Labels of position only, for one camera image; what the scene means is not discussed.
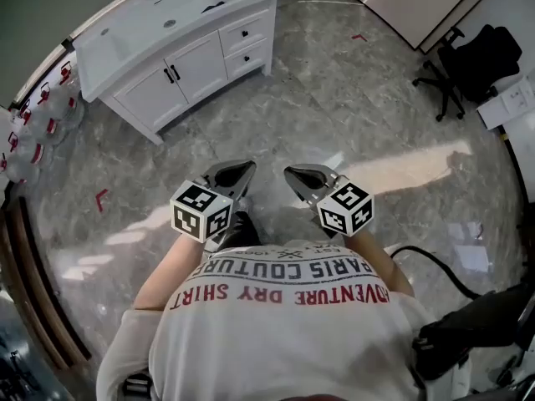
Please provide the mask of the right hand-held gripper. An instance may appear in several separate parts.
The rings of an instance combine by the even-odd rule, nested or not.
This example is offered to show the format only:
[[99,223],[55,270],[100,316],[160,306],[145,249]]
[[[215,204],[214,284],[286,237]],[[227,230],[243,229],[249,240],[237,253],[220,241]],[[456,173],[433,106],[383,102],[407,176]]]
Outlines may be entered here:
[[330,238],[352,236],[374,219],[373,195],[326,165],[290,165],[283,174]]

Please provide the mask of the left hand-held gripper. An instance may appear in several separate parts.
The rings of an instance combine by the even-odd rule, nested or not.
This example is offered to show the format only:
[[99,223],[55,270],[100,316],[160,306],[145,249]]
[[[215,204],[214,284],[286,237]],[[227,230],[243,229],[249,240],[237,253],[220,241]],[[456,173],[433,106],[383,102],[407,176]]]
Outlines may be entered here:
[[256,172],[253,160],[228,160],[186,180],[170,199],[171,227],[214,252],[233,223],[238,201]]

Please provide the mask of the person's right forearm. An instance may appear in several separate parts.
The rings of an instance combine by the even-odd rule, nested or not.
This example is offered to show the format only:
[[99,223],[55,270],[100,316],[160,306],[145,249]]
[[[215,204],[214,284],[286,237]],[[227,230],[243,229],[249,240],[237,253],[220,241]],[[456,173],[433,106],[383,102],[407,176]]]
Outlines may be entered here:
[[366,229],[344,237],[346,248],[362,256],[375,270],[388,289],[414,297],[415,293],[406,275],[387,254],[384,248]]

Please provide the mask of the person's left forearm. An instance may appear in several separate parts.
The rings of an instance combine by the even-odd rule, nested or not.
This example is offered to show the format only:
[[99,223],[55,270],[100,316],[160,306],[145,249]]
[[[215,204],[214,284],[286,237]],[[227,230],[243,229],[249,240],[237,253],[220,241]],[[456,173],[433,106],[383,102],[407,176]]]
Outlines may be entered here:
[[133,302],[135,310],[163,311],[179,286],[201,263],[205,243],[180,235],[149,275]]

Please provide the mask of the white lower cabinet drawer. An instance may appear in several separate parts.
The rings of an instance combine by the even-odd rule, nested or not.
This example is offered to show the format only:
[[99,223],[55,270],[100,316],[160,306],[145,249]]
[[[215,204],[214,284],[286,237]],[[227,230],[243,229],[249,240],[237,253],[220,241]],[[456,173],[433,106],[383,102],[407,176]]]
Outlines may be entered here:
[[267,40],[264,38],[225,57],[227,77],[233,81],[265,64]]

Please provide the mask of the black trousers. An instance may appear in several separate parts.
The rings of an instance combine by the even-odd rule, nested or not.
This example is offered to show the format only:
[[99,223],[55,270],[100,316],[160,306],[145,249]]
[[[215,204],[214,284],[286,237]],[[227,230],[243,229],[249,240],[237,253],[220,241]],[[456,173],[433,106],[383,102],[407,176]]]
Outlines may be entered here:
[[262,245],[257,230],[246,211],[236,211],[232,217],[233,223],[217,251]]

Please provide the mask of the white cabinet door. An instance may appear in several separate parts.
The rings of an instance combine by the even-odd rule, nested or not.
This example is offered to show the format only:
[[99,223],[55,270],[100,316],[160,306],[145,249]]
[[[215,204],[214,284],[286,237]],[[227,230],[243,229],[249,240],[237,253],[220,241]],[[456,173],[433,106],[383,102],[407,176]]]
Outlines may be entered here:
[[188,106],[185,95],[165,63],[144,70],[120,88],[114,97],[154,132]]
[[164,58],[189,104],[196,104],[228,82],[218,31]]

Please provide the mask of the white vanity cabinet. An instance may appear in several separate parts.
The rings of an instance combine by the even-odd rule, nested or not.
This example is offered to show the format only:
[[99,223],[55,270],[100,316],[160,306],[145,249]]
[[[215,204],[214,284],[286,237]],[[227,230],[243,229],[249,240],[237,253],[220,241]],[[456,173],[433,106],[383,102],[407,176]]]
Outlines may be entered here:
[[[207,13],[207,6],[225,4]],[[277,0],[127,0],[82,33],[74,43],[82,95],[100,100],[148,140],[160,144],[159,131],[144,126],[115,97],[144,70],[166,63],[164,58],[209,33],[268,10],[265,64],[254,70],[270,74]],[[164,28],[165,21],[175,25]]]

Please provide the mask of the white printed shirt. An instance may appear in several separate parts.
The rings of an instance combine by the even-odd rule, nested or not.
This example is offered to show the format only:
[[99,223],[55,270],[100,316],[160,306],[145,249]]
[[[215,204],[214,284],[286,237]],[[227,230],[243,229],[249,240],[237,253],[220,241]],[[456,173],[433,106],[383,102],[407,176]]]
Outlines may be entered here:
[[343,246],[225,249],[202,258],[163,311],[132,306],[99,367],[97,401],[119,401],[144,371],[158,401],[421,396],[411,345],[432,314]]

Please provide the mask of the row of clear water jugs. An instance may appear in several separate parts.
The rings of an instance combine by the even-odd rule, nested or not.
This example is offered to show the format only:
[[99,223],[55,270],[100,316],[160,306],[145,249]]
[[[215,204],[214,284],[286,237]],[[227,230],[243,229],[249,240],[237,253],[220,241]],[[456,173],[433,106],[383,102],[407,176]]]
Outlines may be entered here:
[[0,135],[0,176],[15,184],[37,183],[51,166],[55,148],[86,114],[76,63],[67,59],[56,79],[41,84],[38,96],[10,111],[10,127]]

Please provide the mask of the black office chair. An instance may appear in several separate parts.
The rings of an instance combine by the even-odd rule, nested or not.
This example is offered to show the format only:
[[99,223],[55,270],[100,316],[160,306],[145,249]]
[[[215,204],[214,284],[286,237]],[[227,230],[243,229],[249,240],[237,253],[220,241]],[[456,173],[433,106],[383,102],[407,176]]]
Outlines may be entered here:
[[423,68],[430,70],[435,77],[412,80],[415,87],[427,84],[441,91],[441,112],[436,116],[438,122],[445,117],[449,102],[458,108],[456,117],[463,119],[466,114],[461,103],[463,99],[482,104],[497,96],[496,81],[520,73],[518,61],[522,50],[507,28],[486,24],[469,43],[454,47],[454,41],[463,36],[459,28],[451,28],[451,36],[440,40],[441,46],[437,51],[443,69],[439,70],[426,60]]

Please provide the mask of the white table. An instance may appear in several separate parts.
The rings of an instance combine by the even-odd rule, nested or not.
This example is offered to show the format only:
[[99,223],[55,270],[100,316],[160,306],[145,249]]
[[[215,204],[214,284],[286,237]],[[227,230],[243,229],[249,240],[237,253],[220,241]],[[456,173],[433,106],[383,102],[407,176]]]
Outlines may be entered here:
[[535,203],[535,110],[507,121],[502,127],[526,193],[525,201]]

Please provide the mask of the black waist bag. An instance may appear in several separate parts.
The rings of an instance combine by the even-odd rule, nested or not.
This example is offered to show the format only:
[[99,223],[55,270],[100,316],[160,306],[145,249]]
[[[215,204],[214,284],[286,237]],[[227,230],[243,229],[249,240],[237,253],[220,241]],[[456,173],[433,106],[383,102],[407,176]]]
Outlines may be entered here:
[[489,292],[422,327],[412,343],[415,370],[436,380],[463,364],[473,348],[516,345],[526,351],[535,338],[535,285],[521,283]]

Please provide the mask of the white board panel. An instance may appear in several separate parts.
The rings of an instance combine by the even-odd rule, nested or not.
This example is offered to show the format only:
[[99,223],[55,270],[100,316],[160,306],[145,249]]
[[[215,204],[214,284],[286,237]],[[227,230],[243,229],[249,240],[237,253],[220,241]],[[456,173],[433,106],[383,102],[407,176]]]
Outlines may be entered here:
[[481,0],[460,0],[425,38],[418,49],[428,54]]

